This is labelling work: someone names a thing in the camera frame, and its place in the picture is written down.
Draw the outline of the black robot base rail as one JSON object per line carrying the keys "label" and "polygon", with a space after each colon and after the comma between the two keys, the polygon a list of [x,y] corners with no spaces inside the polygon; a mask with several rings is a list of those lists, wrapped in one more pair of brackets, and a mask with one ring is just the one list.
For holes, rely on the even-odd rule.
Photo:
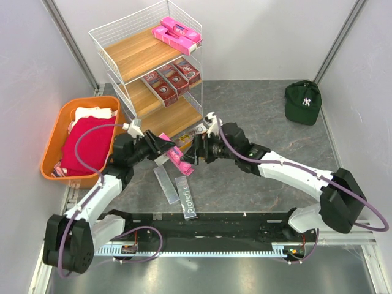
{"label": "black robot base rail", "polygon": [[158,229],[165,245],[170,239],[197,237],[253,238],[263,243],[316,240],[316,229],[298,233],[288,225],[290,213],[199,213],[186,220],[183,213],[127,213],[112,209],[104,214],[108,215],[125,219],[125,232],[139,226]]}

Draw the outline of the pink toothpaste box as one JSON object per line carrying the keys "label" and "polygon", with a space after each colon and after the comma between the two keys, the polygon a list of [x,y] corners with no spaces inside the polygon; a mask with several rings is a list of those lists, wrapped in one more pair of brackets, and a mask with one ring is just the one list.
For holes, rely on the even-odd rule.
{"label": "pink toothpaste box", "polygon": [[190,27],[171,17],[165,17],[161,19],[160,24],[166,29],[168,29],[168,33],[171,36],[185,37],[193,43],[200,43],[203,40],[202,35],[199,32],[191,29]]}
{"label": "pink toothpaste box", "polygon": [[169,149],[166,153],[159,156],[155,163],[158,166],[163,165],[166,161],[170,160],[172,164],[185,176],[189,176],[192,174],[194,169],[192,168],[191,164],[188,162],[183,161],[181,158],[183,156],[182,151],[175,145],[171,149]]}
{"label": "pink toothpaste box", "polygon": [[197,49],[196,43],[189,40],[187,37],[171,34],[170,31],[163,26],[157,26],[152,29],[151,33],[157,40],[166,43],[186,56],[190,56],[191,53]]}

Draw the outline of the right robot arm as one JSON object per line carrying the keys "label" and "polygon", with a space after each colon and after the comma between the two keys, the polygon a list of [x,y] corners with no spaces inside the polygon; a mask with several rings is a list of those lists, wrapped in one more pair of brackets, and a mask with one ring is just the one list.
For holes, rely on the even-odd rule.
{"label": "right robot arm", "polygon": [[364,208],[365,196],[353,175],[343,168],[336,172],[318,170],[288,160],[269,148],[251,143],[235,122],[221,130],[196,135],[183,161],[197,165],[216,159],[233,160],[245,173],[275,179],[316,199],[305,208],[292,208],[281,225],[281,235],[294,241],[313,228],[348,234]]}

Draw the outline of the red 3D toothpaste box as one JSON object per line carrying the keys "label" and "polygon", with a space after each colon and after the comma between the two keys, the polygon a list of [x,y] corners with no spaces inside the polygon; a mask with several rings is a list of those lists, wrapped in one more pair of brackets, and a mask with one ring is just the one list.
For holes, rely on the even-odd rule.
{"label": "red 3D toothpaste box", "polygon": [[171,64],[157,69],[157,73],[175,90],[177,96],[182,96],[189,90],[189,82]]}

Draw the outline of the red 3D toothpaste box floor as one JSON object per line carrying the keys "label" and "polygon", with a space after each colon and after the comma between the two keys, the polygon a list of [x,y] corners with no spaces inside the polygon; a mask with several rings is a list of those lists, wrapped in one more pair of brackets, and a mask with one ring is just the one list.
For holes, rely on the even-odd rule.
{"label": "red 3D toothpaste box floor", "polygon": [[157,73],[153,71],[141,78],[146,87],[158,98],[164,107],[169,107],[178,101],[175,90]]}

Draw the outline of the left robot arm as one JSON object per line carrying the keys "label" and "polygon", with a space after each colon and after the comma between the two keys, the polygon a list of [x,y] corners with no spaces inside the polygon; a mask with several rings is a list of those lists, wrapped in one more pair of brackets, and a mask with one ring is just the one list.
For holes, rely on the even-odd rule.
{"label": "left robot arm", "polygon": [[45,230],[42,261],[65,270],[83,274],[89,268],[96,250],[111,239],[130,240],[134,225],[120,215],[104,209],[128,185],[134,165],[144,159],[154,160],[175,147],[175,143],[150,131],[133,137],[122,133],[115,137],[112,154],[93,188],[63,215],[52,215]]}

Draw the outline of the silver Protefix toothpaste box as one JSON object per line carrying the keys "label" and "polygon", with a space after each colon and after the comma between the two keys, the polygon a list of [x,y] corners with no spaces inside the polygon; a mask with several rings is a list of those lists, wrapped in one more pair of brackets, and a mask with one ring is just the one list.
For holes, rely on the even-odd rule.
{"label": "silver Protefix toothpaste box", "polygon": [[181,202],[184,219],[186,221],[195,219],[197,217],[197,213],[186,176],[175,178],[175,183]]}

